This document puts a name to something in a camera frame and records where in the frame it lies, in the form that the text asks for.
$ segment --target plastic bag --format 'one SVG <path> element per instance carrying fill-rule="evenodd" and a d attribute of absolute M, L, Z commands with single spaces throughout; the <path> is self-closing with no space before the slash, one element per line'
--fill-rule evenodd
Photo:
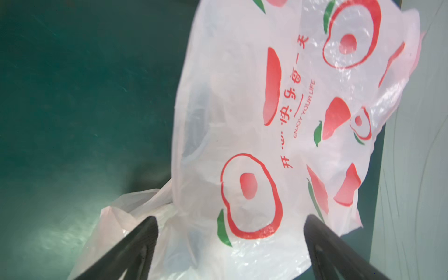
<path fill-rule="evenodd" d="M 202 0 L 177 91 L 150 279 L 292 279 L 303 225 L 361 226 L 358 188 L 416 60 L 390 0 Z"/>
<path fill-rule="evenodd" d="M 120 196 L 101 210 L 99 222 L 84 245 L 68 280 L 75 279 L 98 261 L 146 217 L 156 217 L 160 232 L 166 220 L 175 213 L 171 180 L 161 190 L 145 190 Z"/>

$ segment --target gray wall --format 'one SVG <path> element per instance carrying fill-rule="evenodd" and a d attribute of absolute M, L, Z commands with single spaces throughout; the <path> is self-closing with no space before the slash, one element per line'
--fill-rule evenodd
<path fill-rule="evenodd" d="M 393 280 L 448 279 L 448 1 L 410 8 L 427 34 L 386 125 L 370 262 Z"/>

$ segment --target green leaf graphic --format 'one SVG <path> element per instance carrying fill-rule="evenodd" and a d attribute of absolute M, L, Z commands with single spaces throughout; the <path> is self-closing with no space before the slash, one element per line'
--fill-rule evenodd
<path fill-rule="evenodd" d="M 353 132 L 353 134 L 355 135 L 356 141 L 358 141 L 359 144 L 361 144 L 361 145 L 365 145 L 365 144 L 358 138 L 358 136 L 356 136 L 356 133 Z"/>
<path fill-rule="evenodd" d="M 323 217 L 322 217 L 322 213 L 320 212 L 319 205 L 317 205 L 316 198 L 314 197 L 313 186 L 311 185 L 311 182 L 308 178 L 307 178 L 307 180 L 308 180 L 308 191 L 310 192 L 310 196 L 311 196 L 311 200 L 313 201 L 314 208 L 316 208 L 317 214 L 319 215 L 320 219 L 323 221 L 323 223 L 325 223 L 325 221 L 323 220 Z"/>
<path fill-rule="evenodd" d="M 263 11 L 264 14 L 266 14 L 266 11 L 264 10 L 264 5 L 261 0 L 254 0 L 255 4 Z"/>
<path fill-rule="evenodd" d="M 325 8 L 325 13 L 323 14 L 323 30 L 325 31 L 325 34 L 328 32 L 328 22 L 330 21 L 330 16 L 332 15 L 335 2 L 336 0 L 331 0 Z"/>
<path fill-rule="evenodd" d="M 228 239 L 227 232 L 225 231 L 224 209 L 221 209 L 221 212 L 218 216 L 218 238 L 225 245 L 232 247 L 232 244 L 230 243 L 230 240 Z"/>
<path fill-rule="evenodd" d="M 322 122 L 319 121 L 319 125 L 314 130 L 314 143 L 316 143 L 316 147 L 319 147 L 319 143 L 322 140 Z"/>

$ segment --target red apple outline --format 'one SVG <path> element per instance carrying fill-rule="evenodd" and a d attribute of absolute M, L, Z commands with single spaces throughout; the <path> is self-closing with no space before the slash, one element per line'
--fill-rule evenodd
<path fill-rule="evenodd" d="M 352 64 L 352 65 L 348 65 L 348 66 L 335 66 L 330 64 L 327 59 L 325 58 L 325 47 L 327 46 L 328 42 L 330 41 L 331 37 L 332 37 L 332 29 L 333 29 L 333 23 L 336 20 L 337 16 L 339 15 L 340 12 L 342 12 L 342 10 L 344 10 L 345 8 L 348 8 L 350 6 L 354 6 L 354 5 L 361 5 L 364 6 L 367 10 L 369 10 L 370 16 L 372 18 L 372 22 L 373 22 L 373 34 L 372 34 L 372 42 L 370 43 L 370 47 L 369 50 L 367 52 L 367 54 L 363 57 L 363 59 L 361 59 L 360 61 Z M 323 60 L 331 67 L 336 68 L 336 69 L 350 69 L 353 67 L 356 67 L 362 63 L 364 63 L 369 57 L 370 55 L 373 53 L 373 51 L 376 48 L 376 44 L 378 42 L 378 36 L 379 36 L 379 27 L 381 25 L 381 7 L 378 4 L 378 2 L 376 0 L 348 0 L 344 3 L 342 3 L 337 9 L 336 11 L 333 13 L 333 16 L 330 20 L 330 24 L 328 27 L 328 38 L 325 42 L 325 44 L 323 45 L 322 48 L 322 56 L 323 56 Z"/>
<path fill-rule="evenodd" d="M 237 227 L 237 225 L 235 224 L 235 222 L 232 219 L 232 214 L 230 211 L 230 203 L 228 202 L 228 200 L 225 198 L 225 195 L 224 195 L 224 181 L 223 181 L 224 171 L 225 171 L 227 165 L 230 163 L 230 161 L 232 161 L 234 158 L 239 157 L 239 156 L 246 156 L 260 165 L 260 167 L 263 169 L 264 174 L 266 175 L 267 179 L 269 180 L 269 183 L 271 184 L 272 195 L 274 196 L 274 204 L 276 207 L 276 212 L 275 212 L 273 221 L 270 224 L 268 224 L 267 226 L 255 231 L 255 232 L 245 232 L 245 231 L 240 230 Z M 278 228 L 280 227 L 280 224 L 281 224 L 281 220 L 283 219 L 283 206 L 280 201 L 280 197 L 278 195 L 277 186 L 276 186 L 274 180 L 272 179 L 271 175 L 269 174 L 269 171 L 267 170 L 266 166 L 260 160 L 255 158 L 253 155 L 246 154 L 246 153 L 240 153 L 240 154 L 234 155 L 225 163 L 223 170 L 221 171 L 220 178 L 221 178 L 221 196 L 222 196 L 224 205 L 227 208 L 228 226 L 235 236 L 242 238 L 242 239 L 249 239 L 249 240 L 262 239 L 262 238 L 271 236 L 278 230 Z"/>
<path fill-rule="evenodd" d="M 362 137 L 358 134 L 358 132 L 355 130 L 355 128 L 352 127 L 352 122 L 350 122 L 350 127 L 353 129 L 353 131 L 355 132 L 356 136 L 358 136 L 359 139 L 367 141 L 370 140 L 372 138 L 372 126 L 370 124 L 370 117 L 369 117 L 369 113 L 366 110 L 366 107 L 362 107 L 362 109 L 364 110 L 364 114 L 367 117 L 367 120 L 369 121 L 369 135 L 367 135 L 366 137 Z"/>

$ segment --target teal floor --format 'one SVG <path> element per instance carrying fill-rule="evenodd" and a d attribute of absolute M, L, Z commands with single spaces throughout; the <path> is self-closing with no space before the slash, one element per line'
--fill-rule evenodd
<path fill-rule="evenodd" d="M 65 279 L 101 208 L 168 180 L 197 2 L 0 0 L 1 279 Z M 366 259 L 382 146 L 345 237 Z"/>

